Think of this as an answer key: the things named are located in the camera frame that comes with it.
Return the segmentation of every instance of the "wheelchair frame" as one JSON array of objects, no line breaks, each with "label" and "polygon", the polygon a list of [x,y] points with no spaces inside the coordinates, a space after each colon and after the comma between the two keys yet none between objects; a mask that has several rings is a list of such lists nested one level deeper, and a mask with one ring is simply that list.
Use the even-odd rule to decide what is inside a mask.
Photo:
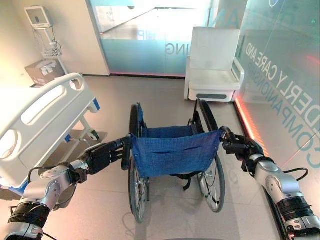
[{"label": "wheelchair frame", "polygon": [[[205,100],[196,100],[193,117],[189,120],[188,125],[195,125],[196,134],[205,132],[198,112],[198,106],[200,107],[209,132],[217,131],[219,129],[217,122],[208,103]],[[129,123],[129,133],[138,138],[142,137],[142,129],[147,127],[143,116],[140,116],[140,108],[140,103],[136,103],[131,106]],[[133,156],[131,156],[130,159],[127,159],[127,162],[122,161],[121,167],[123,170],[128,169],[128,191],[131,212],[134,215],[135,220],[138,223],[142,223],[146,210],[146,202],[150,200],[150,178],[142,178],[140,176],[139,171],[136,168],[135,158]],[[197,173],[196,175],[200,190],[208,206],[213,212],[220,212],[224,205],[226,188],[224,171],[218,154],[215,156],[214,160],[212,160],[211,166],[206,171],[194,173]],[[217,192],[217,189],[214,187],[215,183],[219,184],[219,192]]]}]

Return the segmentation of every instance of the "white wall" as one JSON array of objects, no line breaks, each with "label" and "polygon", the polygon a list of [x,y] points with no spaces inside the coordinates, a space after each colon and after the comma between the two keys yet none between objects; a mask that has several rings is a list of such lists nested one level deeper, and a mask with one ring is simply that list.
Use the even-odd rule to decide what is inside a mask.
[{"label": "white wall", "polygon": [[41,54],[12,1],[0,0],[0,86],[32,86],[25,67],[39,60]]},{"label": "white wall", "polygon": [[62,46],[61,59],[69,73],[110,74],[86,0],[12,0],[12,3],[30,36],[33,33],[24,7],[41,5],[48,10],[55,38]]}]

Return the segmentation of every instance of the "blue wheelchair seat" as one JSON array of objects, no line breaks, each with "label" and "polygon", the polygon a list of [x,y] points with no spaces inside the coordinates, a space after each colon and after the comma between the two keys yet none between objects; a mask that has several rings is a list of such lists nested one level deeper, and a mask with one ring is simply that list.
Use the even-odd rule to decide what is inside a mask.
[{"label": "blue wheelchair seat", "polygon": [[142,178],[207,170],[217,154],[222,131],[194,134],[191,126],[142,128],[132,135],[132,153]]}]

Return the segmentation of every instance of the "white armchair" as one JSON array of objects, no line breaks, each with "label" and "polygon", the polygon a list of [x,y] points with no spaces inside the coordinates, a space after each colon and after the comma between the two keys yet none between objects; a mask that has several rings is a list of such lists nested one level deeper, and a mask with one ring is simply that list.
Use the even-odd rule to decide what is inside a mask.
[{"label": "white armchair", "polygon": [[233,102],[245,78],[235,58],[239,29],[194,27],[186,61],[184,99]]}]

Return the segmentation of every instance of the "glass wall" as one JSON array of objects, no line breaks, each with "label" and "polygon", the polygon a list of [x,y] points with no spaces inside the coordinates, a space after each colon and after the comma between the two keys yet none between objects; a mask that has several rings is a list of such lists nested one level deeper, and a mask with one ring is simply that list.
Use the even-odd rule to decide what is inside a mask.
[{"label": "glass wall", "polygon": [[284,170],[309,169],[299,183],[318,216],[319,13],[315,0],[249,0],[236,54],[245,70],[236,103],[251,135]]}]

